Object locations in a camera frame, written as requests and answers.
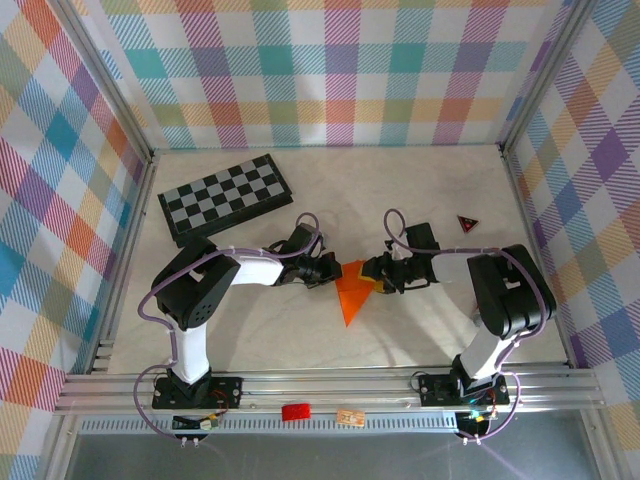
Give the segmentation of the orange paper sheet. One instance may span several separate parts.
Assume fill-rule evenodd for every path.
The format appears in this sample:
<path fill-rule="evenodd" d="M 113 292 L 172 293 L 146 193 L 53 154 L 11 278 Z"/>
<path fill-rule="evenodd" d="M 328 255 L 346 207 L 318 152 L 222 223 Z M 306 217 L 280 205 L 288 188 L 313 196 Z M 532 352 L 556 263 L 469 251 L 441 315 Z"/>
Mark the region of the orange paper sheet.
<path fill-rule="evenodd" d="M 364 260 L 342 266 L 342 276 L 335 281 L 344 324 L 349 327 L 374 291 L 375 281 L 362 275 Z"/>

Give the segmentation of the black and grey chessboard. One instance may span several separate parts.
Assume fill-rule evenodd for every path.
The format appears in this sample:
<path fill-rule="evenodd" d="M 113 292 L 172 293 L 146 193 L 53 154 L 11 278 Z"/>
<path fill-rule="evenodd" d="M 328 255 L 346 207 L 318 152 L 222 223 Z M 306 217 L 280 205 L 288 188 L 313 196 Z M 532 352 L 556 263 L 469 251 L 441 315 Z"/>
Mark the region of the black and grey chessboard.
<path fill-rule="evenodd" d="M 269 154 L 158 195 L 177 247 L 210 237 L 293 202 L 292 191 Z"/>

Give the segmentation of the wide aluminium base rail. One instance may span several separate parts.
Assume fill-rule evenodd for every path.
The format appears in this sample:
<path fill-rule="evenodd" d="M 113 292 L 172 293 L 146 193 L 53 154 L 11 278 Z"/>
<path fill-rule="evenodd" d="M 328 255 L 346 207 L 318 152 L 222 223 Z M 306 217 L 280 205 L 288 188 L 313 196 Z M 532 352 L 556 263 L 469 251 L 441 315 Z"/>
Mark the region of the wide aluminium base rail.
<path fill-rule="evenodd" d="M 595 373 L 563 364 L 510 364 L 521 382 L 518 409 L 523 412 L 598 409 L 605 406 Z M 366 413 L 417 412 L 423 407 L 416 368 L 337 368 L 220 372 L 239 377 L 239 407 L 233 413 L 278 413 L 287 404 L 308 403 L 314 414 L 338 409 Z M 54 413 L 132 414 L 138 399 L 151 410 L 154 381 L 151 374 L 133 394 L 134 374 L 71 375 Z"/>

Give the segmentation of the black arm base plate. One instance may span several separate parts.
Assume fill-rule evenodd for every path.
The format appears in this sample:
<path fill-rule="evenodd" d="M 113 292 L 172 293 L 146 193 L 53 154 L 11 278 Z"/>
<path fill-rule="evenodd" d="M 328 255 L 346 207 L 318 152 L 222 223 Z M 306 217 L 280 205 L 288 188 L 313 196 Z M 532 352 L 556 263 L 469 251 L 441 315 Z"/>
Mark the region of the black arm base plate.
<path fill-rule="evenodd" d="M 189 385 L 177 377 L 163 377 L 154 385 L 156 410 L 238 409 L 242 396 L 240 377 L 209 376 Z"/>
<path fill-rule="evenodd" d="M 468 385 L 453 374 L 424 374 L 417 379 L 422 407 L 503 406 L 510 403 L 505 377 L 500 374 L 471 380 Z"/>

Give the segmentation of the aluminium side rail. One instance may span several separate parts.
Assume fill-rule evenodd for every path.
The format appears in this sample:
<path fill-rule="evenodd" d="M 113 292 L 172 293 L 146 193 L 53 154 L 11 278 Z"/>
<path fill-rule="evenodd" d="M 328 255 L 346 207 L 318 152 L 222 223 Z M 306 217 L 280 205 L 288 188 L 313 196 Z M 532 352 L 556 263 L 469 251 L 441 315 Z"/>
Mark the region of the aluminium side rail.
<path fill-rule="evenodd" d="M 79 364 L 79 372 L 81 374 L 92 374 L 94 372 L 103 373 L 108 369 L 123 305 L 127 296 L 133 258 L 146 217 L 159 159 L 160 156 L 153 153 L 151 159 L 143 168 L 141 185 L 125 230 L 122 243 L 123 250 L 119 254 L 115 264 L 113 282 L 108 289 L 108 296 L 103 302 L 102 313 L 98 318 L 96 328 L 91 337 L 88 353 L 85 359 Z"/>
<path fill-rule="evenodd" d="M 519 210 L 519 214 L 522 219 L 523 228 L 526 232 L 532 258 L 534 259 L 541 275 L 543 276 L 543 279 L 546 281 L 549 289 L 551 290 L 551 293 L 554 294 L 552 282 L 544 265 L 544 260 L 542 258 L 541 251 L 537 243 L 537 237 L 535 234 L 535 230 L 533 228 L 533 223 L 531 222 L 531 218 L 527 210 L 525 197 L 519 188 L 518 177 L 512 165 L 509 151 L 501 144 L 498 144 L 497 148 L 500 153 L 500 157 L 507 175 L 507 179 L 509 180 L 512 193 L 516 200 L 516 206 Z M 570 339 L 567 337 L 567 332 L 566 332 L 566 329 L 564 328 L 564 324 L 562 323 L 562 318 L 558 317 L 559 313 L 560 313 L 560 303 L 559 303 L 559 300 L 556 300 L 556 312 L 550 317 L 549 322 L 552 322 L 554 324 L 555 332 L 558 334 L 564 354 L 566 356 L 565 364 L 569 368 L 575 368 L 576 367 L 575 355 L 571 348 Z"/>

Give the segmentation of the aluminium frame post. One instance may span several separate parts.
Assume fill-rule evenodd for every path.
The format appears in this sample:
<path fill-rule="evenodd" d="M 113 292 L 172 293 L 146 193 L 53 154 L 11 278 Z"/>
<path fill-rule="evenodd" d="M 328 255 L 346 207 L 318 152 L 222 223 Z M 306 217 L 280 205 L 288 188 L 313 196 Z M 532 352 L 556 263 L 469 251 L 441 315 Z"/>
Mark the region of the aluminium frame post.
<path fill-rule="evenodd" d="M 560 68 L 576 42 L 586 21 L 599 0 L 571 0 L 564 21 L 556 29 L 557 34 L 547 48 L 544 56 L 537 62 L 539 69 L 531 81 L 527 95 L 508 123 L 508 129 L 500 136 L 498 145 L 503 154 L 514 150 L 535 111 L 540 106 L 546 91 L 555 80 Z"/>
<path fill-rule="evenodd" d="M 46 2 L 78 50 L 87 70 L 112 107 L 115 117 L 120 122 L 134 149 L 146 163 L 151 163 L 154 156 L 153 149 L 71 0 L 46 0 Z"/>

